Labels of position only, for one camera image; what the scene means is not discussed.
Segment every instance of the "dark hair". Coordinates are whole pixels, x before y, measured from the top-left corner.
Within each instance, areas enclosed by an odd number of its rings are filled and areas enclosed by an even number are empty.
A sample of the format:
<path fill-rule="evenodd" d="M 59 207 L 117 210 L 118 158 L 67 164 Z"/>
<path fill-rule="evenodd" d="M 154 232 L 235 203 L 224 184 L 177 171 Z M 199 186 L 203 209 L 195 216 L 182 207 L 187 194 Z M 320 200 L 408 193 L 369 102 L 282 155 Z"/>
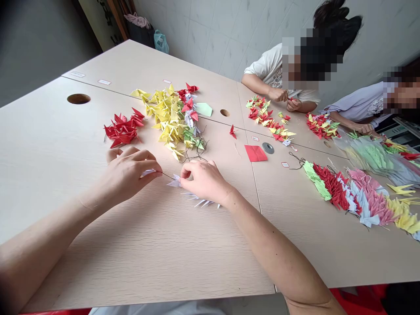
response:
<path fill-rule="evenodd" d="M 324 81 L 326 74 L 336 70 L 362 25 L 362 17 L 347 19 L 350 10 L 342 7 L 345 0 L 327 0 L 314 14 L 311 37 L 301 39 L 301 79 Z"/>

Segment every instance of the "hand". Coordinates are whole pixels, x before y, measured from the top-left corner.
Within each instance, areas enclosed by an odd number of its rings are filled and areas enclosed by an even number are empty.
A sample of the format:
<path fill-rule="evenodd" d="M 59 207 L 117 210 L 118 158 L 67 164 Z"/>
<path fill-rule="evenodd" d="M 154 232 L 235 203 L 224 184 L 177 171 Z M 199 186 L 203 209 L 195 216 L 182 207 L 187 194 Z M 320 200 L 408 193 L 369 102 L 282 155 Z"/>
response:
<path fill-rule="evenodd" d="M 287 110 L 290 111 L 290 112 L 295 112 L 300 107 L 302 107 L 302 102 L 297 98 L 287 101 Z"/>
<path fill-rule="evenodd" d="M 275 102 L 287 102 L 288 98 L 286 90 L 278 89 L 275 87 L 270 87 L 267 95 Z"/>
<path fill-rule="evenodd" d="M 201 199 L 210 200 L 226 206 L 228 196 L 236 189 L 228 184 L 220 174 L 214 161 L 204 162 L 192 160 L 185 163 L 181 170 L 179 183 Z"/>
<path fill-rule="evenodd" d="M 81 197 L 80 201 L 89 209 L 104 207 L 111 209 L 130 199 L 153 179 L 162 176 L 162 168 L 147 150 L 129 147 L 125 151 L 111 149 L 107 152 L 108 168 L 101 179 Z M 144 171 L 156 172 L 140 178 Z"/>
<path fill-rule="evenodd" d="M 373 128 L 371 124 L 355 123 L 352 128 L 353 130 L 356 130 L 362 134 L 370 134 L 372 131 L 375 131 L 375 129 Z"/>

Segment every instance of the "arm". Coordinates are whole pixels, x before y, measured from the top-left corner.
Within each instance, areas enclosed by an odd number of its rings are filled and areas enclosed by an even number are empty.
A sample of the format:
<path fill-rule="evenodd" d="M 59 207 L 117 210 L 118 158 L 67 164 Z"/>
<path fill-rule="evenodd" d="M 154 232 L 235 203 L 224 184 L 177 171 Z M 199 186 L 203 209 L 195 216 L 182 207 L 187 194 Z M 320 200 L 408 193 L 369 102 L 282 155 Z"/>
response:
<path fill-rule="evenodd" d="M 189 181 L 191 174 L 194 180 Z M 180 183 L 229 210 L 258 262 L 283 293 L 290 314 L 345 314 L 306 257 L 223 179 L 213 161 L 184 164 Z"/>
<path fill-rule="evenodd" d="M 339 112 L 330 112 L 329 116 L 336 123 L 340 123 L 340 125 L 343 125 L 343 126 L 349 128 L 349 129 L 358 131 L 358 132 L 363 133 L 363 134 L 375 133 L 375 130 L 374 130 L 374 128 L 371 124 L 355 123 L 355 122 L 341 116 Z"/>
<path fill-rule="evenodd" d="M 242 77 L 242 83 L 251 91 L 267 95 L 275 102 L 287 101 L 287 91 L 265 84 L 256 74 L 245 73 Z"/>
<path fill-rule="evenodd" d="M 106 173 L 91 189 L 0 246 L 0 274 L 5 282 L 2 285 L 7 287 L 4 291 L 9 293 L 11 314 L 25 306 L 85 227 L 162 175 L 161 167 L 147 150 L 113 149 L 107 160 Z M 157 172 L 140 178 L 151 168 Z"/>
<path fill-rule="evenodd" d="M 292 99 L 287 101 L 287 110 L 290 112 L 312 112 L 316 108 L 316 103 L 313 101 L 300 101 L 299 99 Z"/>

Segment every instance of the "red chair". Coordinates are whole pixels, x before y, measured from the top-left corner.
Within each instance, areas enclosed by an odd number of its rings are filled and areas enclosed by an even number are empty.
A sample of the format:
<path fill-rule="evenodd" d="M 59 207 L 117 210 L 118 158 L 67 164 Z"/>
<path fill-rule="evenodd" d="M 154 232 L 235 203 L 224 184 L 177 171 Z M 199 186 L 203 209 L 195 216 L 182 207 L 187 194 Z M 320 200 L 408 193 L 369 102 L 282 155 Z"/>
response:
<path fill-rule="evenodd" d="M 386 287 L 387 284 L 356 287 L 357 295 L 340 289 L 330 291 L 348 315 L 386 315 L 381 303 Z"/>
<path fill-rule="evenodd" d="M 49 311 L 40 313 L 26 313 L 20 315 L 88 315 L 91 308 L 81 308 L 77 310 Z"/>

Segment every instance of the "light purple shirt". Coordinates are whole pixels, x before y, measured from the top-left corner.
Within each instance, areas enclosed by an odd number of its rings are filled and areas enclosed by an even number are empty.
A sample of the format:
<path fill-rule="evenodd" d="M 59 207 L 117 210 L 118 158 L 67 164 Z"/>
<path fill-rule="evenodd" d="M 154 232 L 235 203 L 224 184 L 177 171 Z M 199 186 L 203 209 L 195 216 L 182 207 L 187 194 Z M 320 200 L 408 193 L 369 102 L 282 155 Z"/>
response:
<path fill-rule="evenodd" d="M 339 112 L 342 117 L 357 123 L 383 110 L 386 91 L 384 82 L 363 87 L 344 96 L 334 104 L 326 106 L 321 114 Z M 376 128 L 381 121 L 387 119 L 390 115 L 392 114 L 382 114 L 372 120 L 370 124 Z"/>

